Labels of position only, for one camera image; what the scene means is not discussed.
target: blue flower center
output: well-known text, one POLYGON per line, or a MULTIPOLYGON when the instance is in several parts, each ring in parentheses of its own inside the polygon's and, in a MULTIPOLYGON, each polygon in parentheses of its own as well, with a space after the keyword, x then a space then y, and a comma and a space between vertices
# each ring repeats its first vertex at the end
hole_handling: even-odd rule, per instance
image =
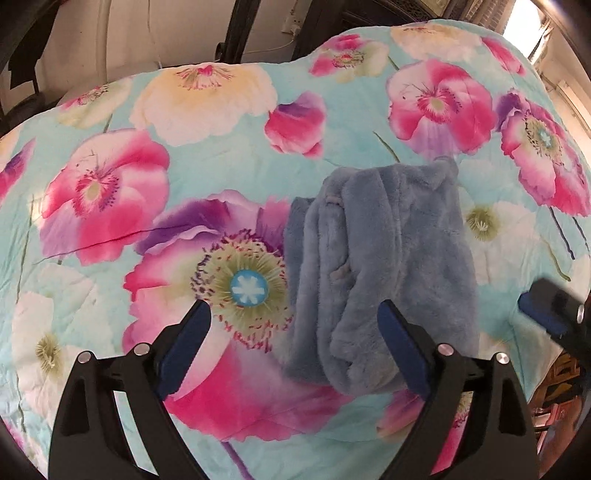
POLYGON ((243 307, 256 307, 269 295, 265 277, 253 270, 239 270, 232 277, 230 291, 234 301, 243 307))
POLYGON ((552 137, 546 130, 540 129, 540 139, 542 140, 546 148, 550 148, 552 146, 552 137))

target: blue gripper pad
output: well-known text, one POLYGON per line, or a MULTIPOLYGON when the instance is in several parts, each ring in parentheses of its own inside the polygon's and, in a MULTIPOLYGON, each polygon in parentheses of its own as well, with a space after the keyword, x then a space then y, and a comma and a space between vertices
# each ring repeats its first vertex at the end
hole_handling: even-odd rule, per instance
POLYGON ((569 326, 549 309, 535 304, 530 292, 522 293, 517 301, 519 310, 541 325, 554 337, 561 337, 570 333, 569 326))
POLYGON ((163 401, 180 388, 212 323, 211 310, 205 302, 189 311, 189 314, 188 319, 183 319, 183 322, 185 320, 187 322, 184 323, 176 340, 159 364, 160 383, 156 393, 163 401))
POLYGON ((409 390, 427 401, 431 394, 431 369, 410 332, 406 320, 400 319, 387 301, 378 307, 378 328, 394 361, 398 365, 409 390))

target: folded plush cloth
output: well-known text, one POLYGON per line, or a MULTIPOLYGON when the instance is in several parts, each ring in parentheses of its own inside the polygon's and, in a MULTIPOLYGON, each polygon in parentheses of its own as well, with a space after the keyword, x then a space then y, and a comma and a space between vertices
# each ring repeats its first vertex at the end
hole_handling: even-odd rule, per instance
POLYGON ((392 299, 435 342, 478 352, 476 281, 450 159, 339 168, 316 199, 297 198, 285 229, 287 375, 351 395, 394 390, 398 368, 376 321, 392 299))

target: floral comforter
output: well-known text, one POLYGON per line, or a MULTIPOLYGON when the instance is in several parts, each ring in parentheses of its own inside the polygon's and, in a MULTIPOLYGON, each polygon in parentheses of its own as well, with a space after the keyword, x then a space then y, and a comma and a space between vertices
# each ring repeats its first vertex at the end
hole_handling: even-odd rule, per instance
POLYGON ((166 406, 212 479, 379 477, 420 403, 282 376, 283 229, 291 199, 315 196, 337 166, 440 155, 459 166, 480 354, 509 353, 531 395, 559 349, 517 298, 540 275, 589 292, 589 168, 516 49, 431 22, 352 30, 282 65, 137 75, 1 139, 4 422, 46 471, 76 355, 151 342, 199 298, 212 328, 166 406))

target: silver screw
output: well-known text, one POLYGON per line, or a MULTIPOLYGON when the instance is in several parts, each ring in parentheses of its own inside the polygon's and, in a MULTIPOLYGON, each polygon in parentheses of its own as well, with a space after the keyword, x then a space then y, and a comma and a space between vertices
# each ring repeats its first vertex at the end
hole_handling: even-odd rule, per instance
POLYGON ((134 346, 134 353, 137 356, 146 355, 150 351, 150 346, 147 343, 138 343, 134 346))
POLYGON ((455 352, 453 347, 451 345, 446 344, 446 343, 442 343, 441 345, 439 345, 437 347, 437 351, 440 354, 442 354, 443 356, 452 356, 455 352))
POLYGON ((88 351, 86 352, 82 352, 80 355, 78 355, 78 361, 81 364, 86 364, 90 361, 90 359, 92 358, 92 354, 88 351))
POLYGON ((579 305, 579 309, 577 310, 577 323, 579 325, 581 325, 581 323, 583 323, 584 318, 585 318, 585 305, 581 304, 581 305, 579 305))
POLYGON ((502 365, 506 365, 511 361, 511 359, 509 358, 509 355, 507 355, 505 352, 499 352, 498 354, 496 354, 496 361, 502 365))

